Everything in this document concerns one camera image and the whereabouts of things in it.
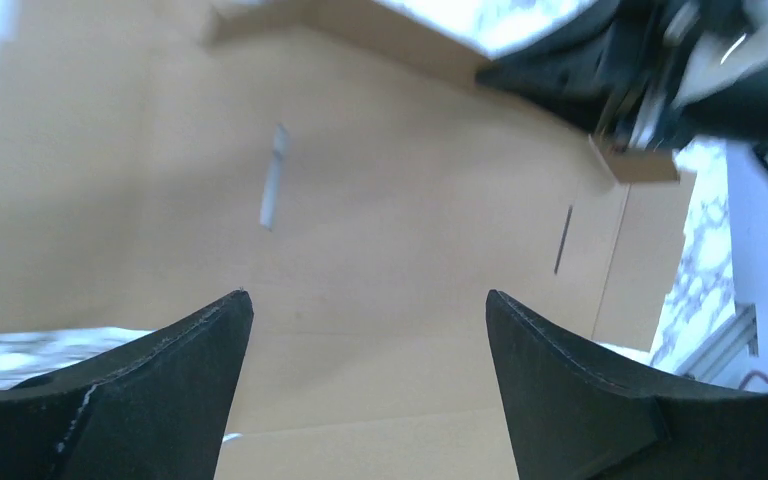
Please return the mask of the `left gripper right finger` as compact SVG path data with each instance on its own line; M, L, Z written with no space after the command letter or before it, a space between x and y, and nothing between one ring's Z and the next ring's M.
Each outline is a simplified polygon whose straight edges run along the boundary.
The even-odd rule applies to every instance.
M486 327L522 479L768 479L768 393L672 375L508 294Z

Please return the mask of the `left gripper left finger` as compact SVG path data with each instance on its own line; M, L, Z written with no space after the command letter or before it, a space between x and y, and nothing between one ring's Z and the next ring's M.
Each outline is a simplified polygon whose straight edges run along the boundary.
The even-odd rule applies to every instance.
M0 389L0 479L210 479L254 314L235 290L153 333Z

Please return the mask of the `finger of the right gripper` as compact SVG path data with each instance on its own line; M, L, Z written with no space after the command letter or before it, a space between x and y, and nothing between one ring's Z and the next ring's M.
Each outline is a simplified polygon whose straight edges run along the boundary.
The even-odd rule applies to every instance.
M586 132L625 115L653 76L661 1L596 1L534 43L478 68L475 83Z

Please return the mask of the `brown cardboard box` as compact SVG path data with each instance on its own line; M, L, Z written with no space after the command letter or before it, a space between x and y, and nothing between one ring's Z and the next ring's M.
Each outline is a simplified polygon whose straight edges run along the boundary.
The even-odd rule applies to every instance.
M618 182L374 1L23 1L0 47L0 333L254 325L224 479L513 479L504 291L651 345L691 172Z

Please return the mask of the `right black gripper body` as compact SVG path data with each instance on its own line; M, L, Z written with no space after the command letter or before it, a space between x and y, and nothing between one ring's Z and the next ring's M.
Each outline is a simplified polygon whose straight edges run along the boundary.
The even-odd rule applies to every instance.
M593 134L611 153L680 150L699 136L768 147L768 1L683 1L630 129Z

